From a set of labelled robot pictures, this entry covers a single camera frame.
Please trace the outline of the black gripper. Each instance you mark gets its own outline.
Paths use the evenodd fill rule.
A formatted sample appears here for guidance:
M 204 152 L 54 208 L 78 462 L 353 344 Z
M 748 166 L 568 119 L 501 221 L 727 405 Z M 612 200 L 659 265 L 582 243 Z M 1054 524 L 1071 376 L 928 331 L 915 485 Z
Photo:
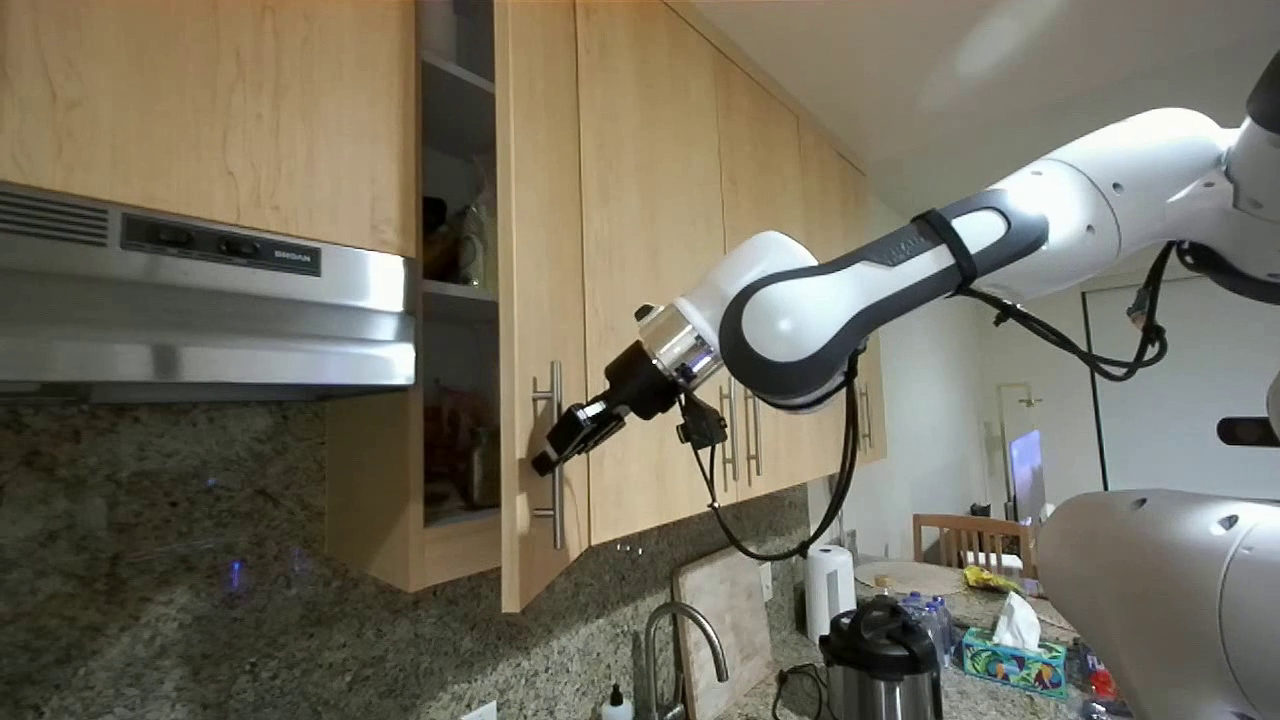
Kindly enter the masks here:
M 564 459 L 592 450 L 612 433 L 626 429 L 629 415 L 652 419 L 681 400 L 681 382 L 657 366 L 644 344 L 629 344 L 610 366 L 610 387 L 585 405 L 568 405 L 551 429 L 551 447 L 531 457 L 537 477 L 551 477 Z

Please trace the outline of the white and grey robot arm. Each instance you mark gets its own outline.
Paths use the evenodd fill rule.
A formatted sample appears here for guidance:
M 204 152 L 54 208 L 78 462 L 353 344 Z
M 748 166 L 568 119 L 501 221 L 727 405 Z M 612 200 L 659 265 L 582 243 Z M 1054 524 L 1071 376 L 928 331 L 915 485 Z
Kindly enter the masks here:
M 1236 128 L 1153 106 L 837 258 L 762 233 L 641 316 L 610 387 L 568 407 L 531 466 L 652 419 L 713 370 L 771 407 L 816 407 L 869 336 L 939 294 L 1016 320 L 1033 294 L 1145 251 L 1268 303 L 1275 294 L 1280 65 Z M 1200 492 L 1087 492 L 1040 524 L 1040 585 L 1117 673 L 1137 720 L 1280 720 L 1280 508 Z

